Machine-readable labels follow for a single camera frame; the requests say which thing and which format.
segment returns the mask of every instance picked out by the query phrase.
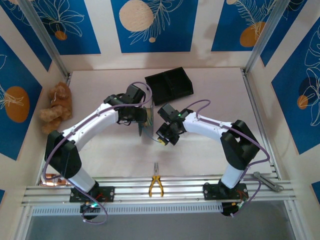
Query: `teddy bear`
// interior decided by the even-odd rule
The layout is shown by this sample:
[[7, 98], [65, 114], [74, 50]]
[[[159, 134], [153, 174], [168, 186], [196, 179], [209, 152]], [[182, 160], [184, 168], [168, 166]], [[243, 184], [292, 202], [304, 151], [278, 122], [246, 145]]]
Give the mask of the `teddy bear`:
[[41, 129], [45, 134], [57, 130], [62, 121], [72, 118], [72, 97], [67, 84], [59, 82], [50, 89], [48, 95], [51, 100], [50, 107], [40, 110], [39, 113], [40, 119], [46, 122]]

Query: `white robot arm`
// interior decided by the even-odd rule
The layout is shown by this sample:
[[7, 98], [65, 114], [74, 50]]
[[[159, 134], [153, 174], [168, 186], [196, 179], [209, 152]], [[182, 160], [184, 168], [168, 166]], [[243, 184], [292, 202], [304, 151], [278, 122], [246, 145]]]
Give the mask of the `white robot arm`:
[[156, 134], [164, 145], [175, 145], [180, 134], [185, 132], [197, 133], [216, 141], [221, 141], [228, 166], [219, 186], [216, 189], [215, 200], [232, 199], [232, 190], [239, 185], [239, 181], [250, 161], [257, 155], [260, 148], [249, 141], [257, 142], [248, 126], [241, 120], [234, 123], [222, 122], [201, 115], [189, 109], [181, 112], [170, 104], [164, 105], [158, 114], [166, 121]]
[[79, 151], [95, 135], [102, 132], [109, 125], [119, 122], [145, 123], [147, 112], [141, 108], [147, 101], [146, 93], [131, 84], [126, 93], [107, 97], [93, 113], [76, 125], [63, 132], [53, 131], [48, 135], [43, 178], [46, 178], [46, 169], [51, 165], [62, 177], [74, 184], [81, 191], [96, 198], [101, 194], [99, 184], [82, 168]]
[[[113, 202], [115, 188], [99, 186], [82, 168], [79, 151], [109, 125], [119, 122], [145, 123], [147, 112], [141, 106], [151, 99], [151, 95], [150, 90], [148, 100], [141, 102], [143, 98], [146, 98], [145, 92], [131, 84], [126, 93], [107, 97], [98, 109], [76, 125], [63, 132], [51, 132], [47, 138], [43, 178], [50, 180], [46, 178], [46, 169], [48, 165], [51, 165], [75, 186], [70, 195], [70, 202], [84, 202], [85, 204], [92, 200], [97, 203], [105, 202], [105, 198], [101, 198], [101, 195], [108, 198], [107, 202]], [[246, 188], [245, 184], [239, 183], [241, 177], [249, 162], [259, 151], [255, 144], [241, 136], [244, 134], [257, 141], [247, 125], [240, 120], [235, 123], [217, 121], [197, 115], [189, 109], [179, 112], [169, 104], [163, 106], [158, 113], [168, 123], [162, 124], [156, 132], [159, 136], [158, 140], [164, 145], [168, 143], [175, 145], [180, 134], [185, 132], [197, 133], [221, 141], [229, 164], [218, 184], [203, 186], [204, 189], [210, 190], [210, 193], [205, 194], [204, 197], [206, 200], [239, 199], [236, 192]]]

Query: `black plastic bin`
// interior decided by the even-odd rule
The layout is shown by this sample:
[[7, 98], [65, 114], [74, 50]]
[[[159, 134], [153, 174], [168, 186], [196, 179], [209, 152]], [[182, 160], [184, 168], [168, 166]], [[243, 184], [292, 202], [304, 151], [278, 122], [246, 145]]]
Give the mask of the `black plastic bin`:
[[194, 94], [192, 82], [182, 67], [146, 76], [145, 81], [152, 89], [155, 106]]

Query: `orange circle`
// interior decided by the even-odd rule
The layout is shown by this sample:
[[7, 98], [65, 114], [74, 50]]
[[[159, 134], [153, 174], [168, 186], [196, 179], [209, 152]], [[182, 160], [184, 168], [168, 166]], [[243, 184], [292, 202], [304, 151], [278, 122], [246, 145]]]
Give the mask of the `orange circle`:
[[56, 31], [54, 33], [55, 37], [61, 41], [64, 41], [67, 39], [67, 34], [65, 34], [63, 31]]
[[297, 104], [300, 109], [306, 109], [308, 107], [308, 98], [305, 95], [301, 95], [298, 98]]
[[30, 109], [28, 93], [20, 86], [12, 86], [6, 91], [6, 94], [8, 95], [5, 98], [9, 100], [5, 104], [6, 114], [12, 121], [23, 123], [27, 119]]
[[254, 25], [248, 26], [241, 33], [241, 36], [240, 36], [241, 46], [250, 48], [256, 45], [258, 37], [260, 36], [262, 30], [264, 29], [265, 24], [266, 23], [264, 21], [260, 21]]

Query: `metal clamp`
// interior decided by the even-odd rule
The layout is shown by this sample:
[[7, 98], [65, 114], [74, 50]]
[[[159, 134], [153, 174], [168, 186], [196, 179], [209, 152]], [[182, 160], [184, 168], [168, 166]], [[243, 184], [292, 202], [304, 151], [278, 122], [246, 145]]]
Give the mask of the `metal clamp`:
[[282, 192], [285, 188], [279, 184], [276, 184], [274, 183], [273, 181], [271, 181], [270, 179], [262, 176], [260, 174], [260, 172], [258, 171], [255, 171], [253, 173], [253, 176], [256, 178], [256, 179], [259, 179], [261, 182], [263, 182], [265, 185], [267, 185], [271, 190], [275, 191], [275, 192]]

